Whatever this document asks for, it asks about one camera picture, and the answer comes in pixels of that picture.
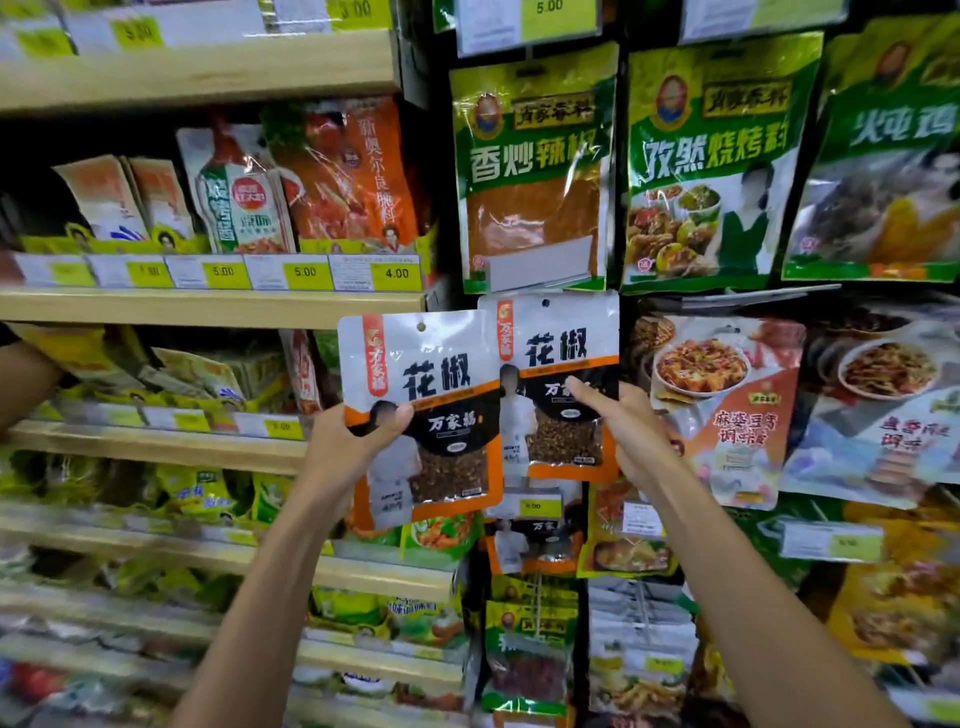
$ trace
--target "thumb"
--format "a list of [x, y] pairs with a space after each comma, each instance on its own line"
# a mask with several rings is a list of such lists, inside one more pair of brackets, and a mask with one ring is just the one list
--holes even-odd
[[414, 407], [412, 404], [402, 404], [396, 409], [394, 416], [389, 422], [381, 425], [369, 435], [365, 435], [362, 440], [364, 447], [370, 452], [370, 455], [376, 455], [378, 452], [390, 445], [397, 437], [403, 434], [410, 421], [414, 419]]
[[619, 410], [619, 402], [611, 400], [606, 395], [597, 392], [597, 390], [585, 384], [576, 376], [568, 376], [564, 384], [566, 388], [570, 390], [570, 394], [573, 395], [576, 401], [596, 410], [601, 417], [613, 417]]

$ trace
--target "brand logo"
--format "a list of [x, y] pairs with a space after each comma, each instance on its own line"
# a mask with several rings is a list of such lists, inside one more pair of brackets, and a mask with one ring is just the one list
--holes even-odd
[[374, 397], [387, 394], [387, 348], [383, 341], [383, 316], [363, 317], [364, 358], [367, 362], [367, 389]]
[[676, 74], [663, 79], [660, 90], [657, 91], [657, 107], [654, 123], [661, 129], [679, 129], [690, 115], [687, 108], [689, 89], [686, 81]]
[[514, 302], [501, 301], [496, 305], [496, 343], [501, 361], [514, 358]]
[[503, 112], [493, 94], [485, 93], [477, 99], [473, 107], [473, 129], [481, 139], [493, 139], [503, 131]]
[[253, 177], [234, 180], [230, 196], [247, 212], [256, 212], [267, 204], [267, 190]]

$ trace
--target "supermarket display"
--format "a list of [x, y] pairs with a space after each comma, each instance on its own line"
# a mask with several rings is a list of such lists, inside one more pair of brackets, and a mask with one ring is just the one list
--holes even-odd
[[0, 448], [0, 722], [164, 724], [312, 418], [410, 403], [284, 725], [749, 725], [575, 376], [960, 725], [960, 12], [616, 5], [0, 1], [0, 320], [68, 374]]

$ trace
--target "wooden shelf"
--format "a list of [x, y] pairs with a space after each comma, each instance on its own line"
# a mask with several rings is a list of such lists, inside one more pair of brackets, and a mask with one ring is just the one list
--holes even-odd
[[283, 475], [297, 474], [306, 454], [306, 443], [301, 442], [41, 420], [24, 420], [11, 427], [4, 443], [41, 452]]
[[392, 93], [399, 79], [392, 31], [262, 37], [4, 63], [0, 113]]
[[[147, 554], [187, 567], [237, 574], [247, 572], [256, 553], [253, 546], [190, 541], [172, 536], [2, 515], [0, 534], [14, 536], [34, 546], [111, 557]], [[355, 592], [446, 602], [453, 590], [454, 575], [452, 570], [321, 556], [317, 562], [314, 583]]]
[[344, 316], [424, 311], [427, 295], [8, 285], [0, 286], [0, 321], [335, 329]]
[[[218, 616], [197, 610], [30, 584], [0, 588], [0, 610], [195, 644], [211, 643], [220, 624]], [[300, 641], [297, 664], [358, 672], [439, 692], [457, 690], [463, 679], [463, 672], [448, 663], [314, 640]]]

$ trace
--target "forearm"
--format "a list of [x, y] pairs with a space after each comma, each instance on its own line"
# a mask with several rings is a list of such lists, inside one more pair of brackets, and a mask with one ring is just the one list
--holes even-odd
[[644, 467], [657, 474], [644, 492], [660, 514], [753, 725], [907, 725], [682, 460], [660, 452]]
[[0, 432], [49, 400], [62, 376], [60, 367], [29, 344], [0, 347]]
[[298, 499], [297, 483], [257, 550], [173, 728], [268, 728], [283, 717], [307, 598], [338, 494]]

